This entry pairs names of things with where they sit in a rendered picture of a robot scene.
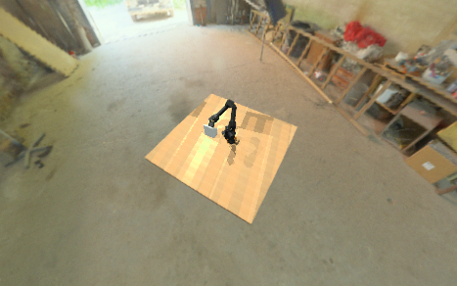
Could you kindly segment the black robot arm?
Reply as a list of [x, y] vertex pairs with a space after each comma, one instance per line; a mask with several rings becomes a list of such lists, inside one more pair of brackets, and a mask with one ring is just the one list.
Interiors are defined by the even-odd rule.
[[225, 102], [225, 105], [216, 114], [213, 114], [208, 119], [209, 120], [208, 126], [214, 127], [215, 123], [219, 121], [219, 117], [229, 108], [232, 109], [231, 110], [231, 118], [230, 118], [230, 121], [229, 121], [228, 125], [225, 126], [225, 133], [228, 135], [230, 140], [233, 140], [235, 138], [235, 135], [236, 135], [235, 130], [236, 130], [236, 126], [237, 126], [236, 125], [236, 110], [237, 110], [237, 107], [236, 107], [234, 101], [228, 99]]

